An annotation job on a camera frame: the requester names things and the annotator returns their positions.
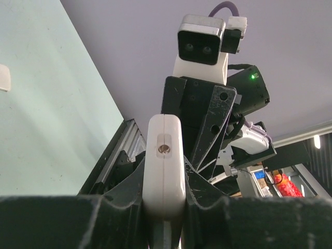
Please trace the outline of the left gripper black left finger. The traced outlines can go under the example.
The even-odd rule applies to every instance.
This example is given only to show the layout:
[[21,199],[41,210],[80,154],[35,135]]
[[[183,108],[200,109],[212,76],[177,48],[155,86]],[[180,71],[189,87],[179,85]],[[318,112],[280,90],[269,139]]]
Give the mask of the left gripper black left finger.
[[147,248],[145,154],[103,195],[2,197],[1,248]]

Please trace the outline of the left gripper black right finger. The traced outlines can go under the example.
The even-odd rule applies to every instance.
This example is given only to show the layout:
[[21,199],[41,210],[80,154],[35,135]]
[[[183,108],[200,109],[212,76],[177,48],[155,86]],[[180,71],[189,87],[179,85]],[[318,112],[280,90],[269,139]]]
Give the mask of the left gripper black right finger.
[[232,198],[185,162],[183,248],[331,248],[331,199]]

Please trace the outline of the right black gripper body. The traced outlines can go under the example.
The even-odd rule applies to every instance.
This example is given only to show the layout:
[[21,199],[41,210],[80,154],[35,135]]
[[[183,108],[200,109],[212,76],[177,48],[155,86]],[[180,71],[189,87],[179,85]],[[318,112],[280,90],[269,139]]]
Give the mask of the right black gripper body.
[[194,149],[214,86],[213,82],[188,77],[169,76],[165,80],[161,113],[180,119],[184,153]]

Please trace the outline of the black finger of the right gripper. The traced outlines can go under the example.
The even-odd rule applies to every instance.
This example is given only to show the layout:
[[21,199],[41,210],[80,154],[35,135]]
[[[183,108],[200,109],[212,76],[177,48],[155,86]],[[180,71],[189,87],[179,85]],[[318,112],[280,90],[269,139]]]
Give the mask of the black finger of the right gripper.
[[214,86],[190,159],[196,170],[203,163],[222,131],[236,95],[236,89],[232,87]]

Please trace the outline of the white red remote control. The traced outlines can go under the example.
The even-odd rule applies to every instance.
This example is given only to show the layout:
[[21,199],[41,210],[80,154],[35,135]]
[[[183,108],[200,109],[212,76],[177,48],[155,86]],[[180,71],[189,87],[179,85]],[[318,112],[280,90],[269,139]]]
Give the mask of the white red remote control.
[[178,248],[186,187],[182,128],[175,115],[149,121],[142,199],[149,247]]

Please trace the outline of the white battery cover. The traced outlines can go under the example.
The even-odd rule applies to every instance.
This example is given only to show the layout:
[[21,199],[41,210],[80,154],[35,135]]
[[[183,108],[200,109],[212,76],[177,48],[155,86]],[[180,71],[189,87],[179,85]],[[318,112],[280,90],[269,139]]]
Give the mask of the white battery cover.
[[10,69],[3,64],[0,64],[0,89],[5,92],[11,90]]

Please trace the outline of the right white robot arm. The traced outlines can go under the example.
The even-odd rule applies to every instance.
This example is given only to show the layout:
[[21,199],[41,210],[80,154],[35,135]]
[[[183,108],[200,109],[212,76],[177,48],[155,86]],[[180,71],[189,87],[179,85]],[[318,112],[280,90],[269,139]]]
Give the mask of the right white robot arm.
[[161,112],[180,119],[184,155],[209,180],[217,166],[235,176],[276,154],[264,124],[245,118],[270,101],[259,69],[228,68],[234,74],[224,86],[186,76],[169,76],[164,85]]

